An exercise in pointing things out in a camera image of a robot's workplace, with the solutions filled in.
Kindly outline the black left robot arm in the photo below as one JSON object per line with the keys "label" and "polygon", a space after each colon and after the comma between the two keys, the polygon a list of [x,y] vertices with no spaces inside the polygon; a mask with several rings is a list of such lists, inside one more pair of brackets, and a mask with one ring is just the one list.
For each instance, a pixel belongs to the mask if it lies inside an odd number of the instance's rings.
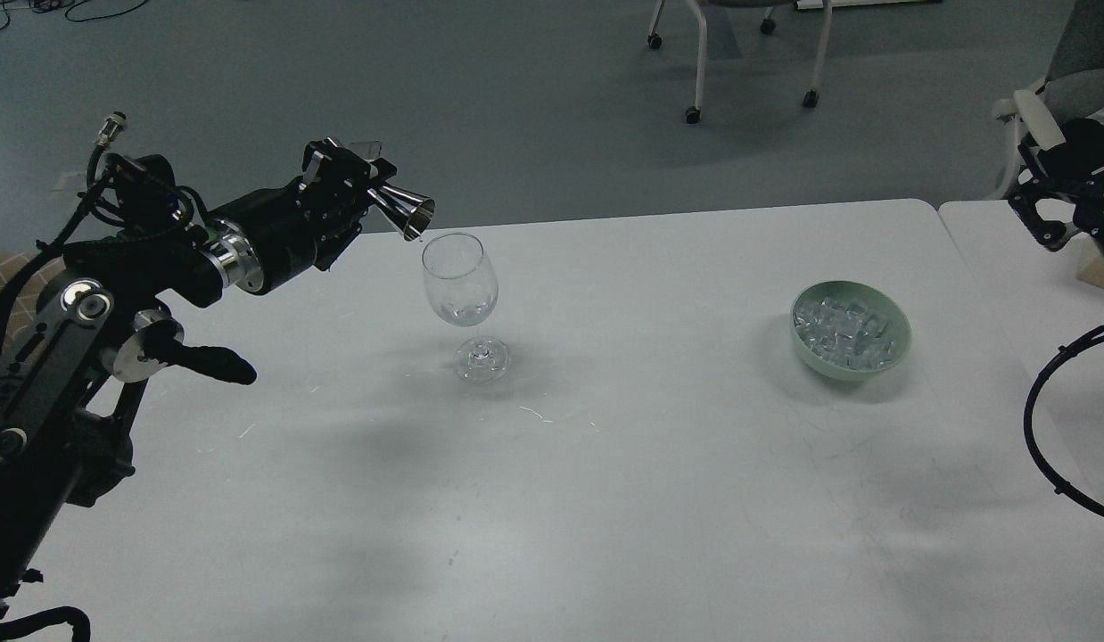
{"label": "black left robot arm", "polygon": [[0,641],[91,619],[63,606],[7,619],[7,598],[42,573],[30,561],[64,504],[92,506],[135,472],[132,422],[149,378],[176,366],[250,385],[256,371],[226,347],[190,347],[160,300],[197,308],[229,287],[267,295],[309,268],[327,271],[376,208],[405,240],[435,202],[394,188],[396,167],[325,138],[301,174],[206,208],[161,156],[112,153],[127,125],[106,119],[78,207],[0,292]]}

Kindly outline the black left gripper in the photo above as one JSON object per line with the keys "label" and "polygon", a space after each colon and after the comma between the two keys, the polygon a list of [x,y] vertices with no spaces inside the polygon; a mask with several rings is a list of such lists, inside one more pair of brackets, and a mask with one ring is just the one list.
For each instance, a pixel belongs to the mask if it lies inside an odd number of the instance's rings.
{"label": "black left gripper", "polygon": [[382,192],[397,172],[386,158],[360,157],[335,138],[308,142],[301,179],[261,188],[206,215],[214,233],[206,252],[223,283],[267,295],[309,268],[328,271],[363,231],[368,208],[397,214]]}

